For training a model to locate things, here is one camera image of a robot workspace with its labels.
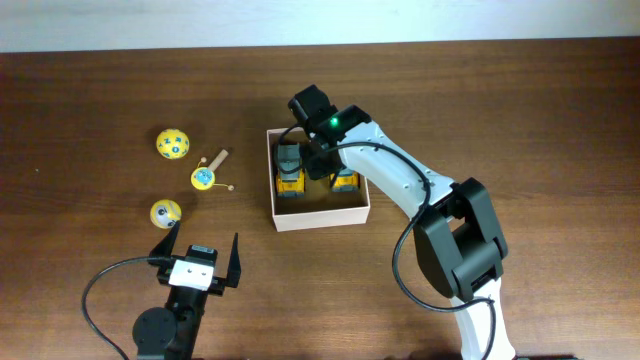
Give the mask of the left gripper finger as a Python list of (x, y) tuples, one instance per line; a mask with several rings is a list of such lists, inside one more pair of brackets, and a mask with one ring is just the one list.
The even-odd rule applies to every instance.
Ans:
[(233, 244), (228, 262), (225, 286), (237, 288), (241, 278), (241, 263), (238, 249), (238, 234), (234, 234)]
[(172, 256), (180, 226), (181, 222), (177, 221), (167, 235), (150, 251), (148, 260), (150, 265), (163, 265)]

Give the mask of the yellow grey tanker truck toy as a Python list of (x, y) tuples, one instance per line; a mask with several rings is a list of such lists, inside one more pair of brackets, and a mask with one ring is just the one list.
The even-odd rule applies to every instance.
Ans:
[(330, 189), (332, 192), (354, 192), (360, 188), (359, 174), (345, 168), (330, 176)]

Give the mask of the yellow grey dump truck toy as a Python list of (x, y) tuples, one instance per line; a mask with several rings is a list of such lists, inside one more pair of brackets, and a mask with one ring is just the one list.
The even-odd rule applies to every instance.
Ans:
[(276, 194), (278, 197), (302, 197), (305, 193), (305, 175), (301, 167), (300, 145), (277, 145)]

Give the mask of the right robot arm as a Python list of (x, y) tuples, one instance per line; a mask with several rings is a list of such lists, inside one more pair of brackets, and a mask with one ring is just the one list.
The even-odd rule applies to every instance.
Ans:
[(508, 246), (487, 189), (476, 179), (456, 182), (396, 145), (364, 110), (343, 110), (311, 85), (288, 103), (307, 142), (299, 169), (319, 180), (352, 170), (377, 186), (408, 217), (396, 242), (392, 273), (414, 238), (419, 268), (451, 304), (465, 359), (513, 359), (501, 309), (501, 277)]

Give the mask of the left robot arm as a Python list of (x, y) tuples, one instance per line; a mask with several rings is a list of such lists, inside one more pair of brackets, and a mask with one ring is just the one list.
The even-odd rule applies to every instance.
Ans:
[(170, 288), (162, 307), (150, 308), (136, 319), (132, 337), (138, 359), (169, 360), (192, 357), (209, 296), (236, 288), (241, 277), (238, 240), (234, 239), (227, 273), (215, 274), (218, 252), (191, 245), (184, 256), (172, 253), (180, 229), (175, 224), (151, 250), (148, 263), (158, 269), (158, 282)]

